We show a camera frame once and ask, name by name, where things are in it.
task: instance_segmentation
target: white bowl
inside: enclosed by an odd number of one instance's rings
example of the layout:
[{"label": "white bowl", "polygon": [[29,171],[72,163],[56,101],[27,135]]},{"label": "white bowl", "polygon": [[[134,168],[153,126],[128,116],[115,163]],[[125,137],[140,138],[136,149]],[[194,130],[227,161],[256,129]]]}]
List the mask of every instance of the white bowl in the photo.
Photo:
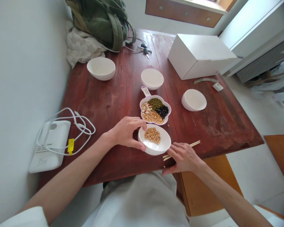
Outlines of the white bowl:
[{"label": "white bowl", "polygon": [[115,63],[105,57],[91,59],[87,63],[87,69],[98,80],[110,80],[116,72]]},{"label": "white bowl", "polygon": [[207,102],[200,91],[189,89],[182,96],[182,105],[189,111],[199,111],[205,109]]},{"label": "white bowl", "polygon": [[146,146],[145,153],[150,155],[159,155],[164,154],[168,148],[170,148],[171,140],[170,136],[163,128],[158,125],[147,124],[147,128],[156,128],[156,130],[160,133],[161,141],[159,144],[153,143],[148,139],[145,139],[145,131],[141,127],[138,133],[138,140]]},{"label": "white bowl", "polygon": [[141,80],[144,86],[149,90],[156,90],[162,86],[164,82],[163,75],[155,69],[145,69],[141,73]]},{"label": "white bowl", "polygon": [[[142,99],[142,100],[140,101],[141,118],[144,119],[144,118],[142,117],[142,114],[143,114],[142,108],[141,108],[142,104],[145,103],[145,102],[148,102],[149,100],[151,100],[151,99],[153,99],[153,98],[157,98],[157,99],[161,100],[162,104],[165,105],[165,106],[168,108],[168,114],[167,114],[167,116],[164,118],[163,124],[161,124],[161,125],[164,125],[164,124],[166,124],[167,121],[168,121],[168,116],[169,116],[170,113],[171,113],[171,107],[170,107],[170,105],[169,105],[167,102],[164,101],[164,99],[161,98],[161,96],[158,96],[158,95],[147,96],[146,98],[144,98],[144,99]],[[151,123],[151,124],[155,124],[155,125],[160,125],[160,124],[157,124],[157,123],[155,123],[155,122],[150,122],[150,121],[146,121],[146,122],[147,122],[147,123]]]}]

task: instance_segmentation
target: dish handle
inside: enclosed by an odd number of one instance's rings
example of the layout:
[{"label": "dish handle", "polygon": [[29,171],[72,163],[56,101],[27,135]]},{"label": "dish handle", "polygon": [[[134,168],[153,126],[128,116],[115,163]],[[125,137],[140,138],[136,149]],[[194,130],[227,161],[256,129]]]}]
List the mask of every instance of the dish handle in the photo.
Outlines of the dish handle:
[{"label": "dish handle", "polygon": [[141,90],[143,91],[145,97],[151,96],[151,94],[149,93],[149,90],[148,90],[148,88],[146,86],[142,86]]}]

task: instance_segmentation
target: cardboard box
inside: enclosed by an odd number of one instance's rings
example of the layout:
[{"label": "cardboard box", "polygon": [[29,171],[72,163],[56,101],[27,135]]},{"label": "cardboard box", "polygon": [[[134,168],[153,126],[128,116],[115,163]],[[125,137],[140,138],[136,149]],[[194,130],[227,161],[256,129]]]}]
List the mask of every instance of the cardboard box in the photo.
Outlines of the cardboard box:
[{"label": "cardboard box", "polygon": [[186,80],[216,75],[237,56],[217,36],[177,34],[168,59]]}]

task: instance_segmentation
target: yellow tag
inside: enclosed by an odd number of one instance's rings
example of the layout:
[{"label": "yellow tag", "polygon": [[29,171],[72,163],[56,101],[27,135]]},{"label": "yellow tag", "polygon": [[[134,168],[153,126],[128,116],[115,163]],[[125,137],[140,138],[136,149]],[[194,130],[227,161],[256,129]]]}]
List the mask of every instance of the yellow tag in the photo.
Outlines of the yellow tag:
[{"label": "yellow tag", "polygon": [[74,150],[74,139],[69,139],[68,149],[67,149],[67,152],[69,153],[69,155],[73,155],[73,150]]}]

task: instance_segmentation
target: white cable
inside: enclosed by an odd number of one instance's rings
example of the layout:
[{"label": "white cable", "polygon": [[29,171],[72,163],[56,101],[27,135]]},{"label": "white cable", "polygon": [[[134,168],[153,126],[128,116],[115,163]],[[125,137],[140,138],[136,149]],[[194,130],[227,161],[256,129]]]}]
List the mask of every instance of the white cable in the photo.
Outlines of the white cable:
[{"label": "white cable", "polygon": [[[50,119],[52,119],[53,117],[55,117],[56,115],[58,115],[59,113],[63,112],[64,110],[67,110],[67,109],[71,112],[72,117],[60,117],[60,118],[55,118],[55,119],[53,119],[53,120],[50,122],[49,127],[48,127],[48,129],[47,129],[46,136],[45,136],[45,138],[44,138],[44,144],[43,144],[43,145],[40,145],[39,140],[40,140],[41,132],[42,132],[42,130],[43,130],[43,128],[44,128],[44,125],[45,125]],[[58,113],[56,113],[55,115],[51,116],[49,119],[47,119],[47,120],[45,121],[44,125],[40,128],[40,130],[39,130],[39,132],[38,132],[37,139],[36,139],[36,144],[37,144],[37,146],[43,147],[43,148],[47,149],[48,151],[54,152],[54,153],[56,153],[56,154],[60,154],[60,155],[64,155],[64,156],[70,156],[69,154],[64,154],[64,153],[60,153],[60,152],[57,152],[57,151],[52,150],[52,149],[56,149],[56,150],[66,149],[66,148],[68,148],[68,146],[63,147],[63,148],[49,147],[49,146],[46,145],[46,140],[47,140],[47,137],[48,137],[48,134],[49,134],[49,131],[50,131],[50,126],[52,125],[52,123],[53,123],[54,121],[56,121],[56,120],[61,120],[61,119],[73,118],[73,119],[74,119],[74,124],[75,124],[75,125],[77,126],[77,128],[81,131],[81,133],[74,139],[74,141],[76,141],[83,133],[89,135],[88,139],[85,141],[85,143],[83,144],[83,146],[82,146],[78,151],[76,151],[75,153],[73,153],[72,155],[77,154],[77,153],[87,144],[87,142],[88,142],[89,139],[91,138],[92,134],[94,134],[94,133],[96,132],[96,128],[95,128],[94,125],[90,122],[90,120],[89,120],[88,118],[86,118],[86,117],[84,117],[84,116],[81,116],[77,111],[75,111],[75,114],[74,114],[74,112],[73,112],[70,108],[66,107],[66,108],[60,110],[60,111],[59,111]],[[80,123],[78,124],[76,118],[80,118],[80,120],[83,121],[83,124],[84,124],[84,125],[82,125],[82,124],[80,124]],[[93,129],[94,129],[94,132],[93,132],[93,133],[91,132],[91,130],[89,130],[89,129],[86,127],[86,123],[85,123],[85,121],[83,120],[83,118],[86,119],[86,120],[88,121],[88,123],[90,123],[90,125],[93,127]]]},{"label": "white cable", "polygon": [[106,46],[104,46],[102,43],[100,43],[104,48],[106,48],[107,50],[111,51],[111,52],[115,52],[115,53],[119,53],[119,51],[113,51],[111,49],[108,49]]},{"label": "white cable", "polygon": [[[139,39],[139,38],[137,38],[137,39],[146,44],[146,42],[145,42],[144,40]],[[119,53],[119,52],[120,52],[120,51],[114,51],[114,50],[108,49],[108,48],[107,48],[106,46],[104,46],[101,42],[99,42],[99,43],[100,43],[105,49],[107,49],[107,50],[109,50],[109,51],[111,51],[111,52],[115,52],[115,53]],[[135,51],[135,52],[143,52],[142,50],[133,50],[133,49],[130,49],[130,50]]]},{"label": "white cable", "polygon": [[133,49],[130,49],[130,50],[132,50],[132,51],[136,51],[136,52],[143,52],[142,50],[133,50]]},{"label": "white cable", "polygon": [[140,38],[136,38],[136,39],[138,39],[138,40],[140,40],[140,41],[142,41],[143,43],[146,44],[146,42],[143,39],[140,39]]}]

